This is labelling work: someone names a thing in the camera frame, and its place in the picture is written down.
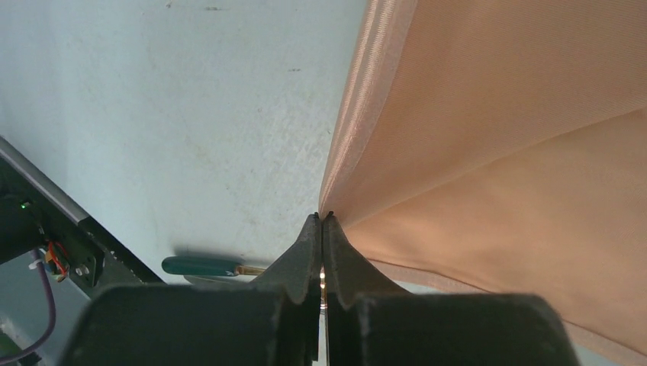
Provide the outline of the peach satin napkin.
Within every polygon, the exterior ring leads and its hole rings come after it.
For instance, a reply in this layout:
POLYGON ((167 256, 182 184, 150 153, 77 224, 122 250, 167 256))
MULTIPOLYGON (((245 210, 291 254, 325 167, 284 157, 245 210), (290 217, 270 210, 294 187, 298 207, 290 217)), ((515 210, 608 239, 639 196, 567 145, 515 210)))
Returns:
POLYGON ((646 363, 646 3, 369 1, 319 210, 398 279, 646 363))

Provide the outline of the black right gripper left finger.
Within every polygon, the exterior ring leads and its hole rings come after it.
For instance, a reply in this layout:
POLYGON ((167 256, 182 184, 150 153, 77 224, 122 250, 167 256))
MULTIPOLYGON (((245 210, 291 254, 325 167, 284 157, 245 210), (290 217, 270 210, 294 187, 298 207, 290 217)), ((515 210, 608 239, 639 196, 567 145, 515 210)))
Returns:
POLYGON ((319 355, 317 213, 242 284, 111 287, 86 308, 62 365, 310 365, 319 355))

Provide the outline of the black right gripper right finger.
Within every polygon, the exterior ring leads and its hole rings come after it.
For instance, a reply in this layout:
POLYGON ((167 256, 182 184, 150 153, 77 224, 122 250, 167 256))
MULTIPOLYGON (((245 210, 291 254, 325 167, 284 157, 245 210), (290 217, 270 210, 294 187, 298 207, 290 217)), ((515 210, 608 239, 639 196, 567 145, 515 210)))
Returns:
POLYGON ((331 365, 576 365, 565 327, 532 294, 413 294, 322 222, 331 365))

